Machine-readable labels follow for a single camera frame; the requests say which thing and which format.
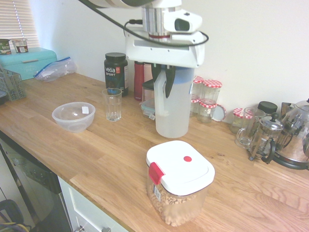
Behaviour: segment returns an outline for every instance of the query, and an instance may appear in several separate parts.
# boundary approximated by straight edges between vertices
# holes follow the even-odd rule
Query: white cabinet drawer
[[[73,230],[83,226],[84,232],[101,232],[103,228],[111,228],[112,232],[127,232],[68,183],[61,178],[59,181]]]

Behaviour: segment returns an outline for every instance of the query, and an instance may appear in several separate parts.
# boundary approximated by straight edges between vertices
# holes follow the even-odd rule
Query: blue lid
[[[29,51],[25,53],[16,53],[14,50],[12,50],[11,54],[1,56],[0,62],[2,66],[7,66],[7,65],[20,64],[23,61],[32,59],[44,60],[55,57],[56,57],[55,52],[41,47],[35,47],[35,48],[29,48]]]

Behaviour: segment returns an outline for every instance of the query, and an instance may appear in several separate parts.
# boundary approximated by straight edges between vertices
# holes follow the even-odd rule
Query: glass mug
[[[250,143],[259,126],[259,120],[265,116],[266,114],[257,108],[245,108],[241,129],[237,132],[235,143],[242,148],[249,149]]]

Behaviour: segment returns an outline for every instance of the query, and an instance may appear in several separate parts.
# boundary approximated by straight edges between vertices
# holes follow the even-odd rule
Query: label sticker
[[[161,201],[161,193],[159,192],[159,190],[156,188],[155,185],[154,185],[154,194],[157,197],[157,199]]]
[[[89,113],[88,106],[82,106],[82,111],[83,111],[83,114],[88,114]]]
[[[155,120],[155,116],[154,116],[153,114],[149,115],[149,118],[150,118],[151,120]]]

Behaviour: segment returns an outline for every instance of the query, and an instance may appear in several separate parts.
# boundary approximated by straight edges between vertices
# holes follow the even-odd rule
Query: vega sport label
[[[125,67],[105,67],[105,82],[108,88],[125,89]]]

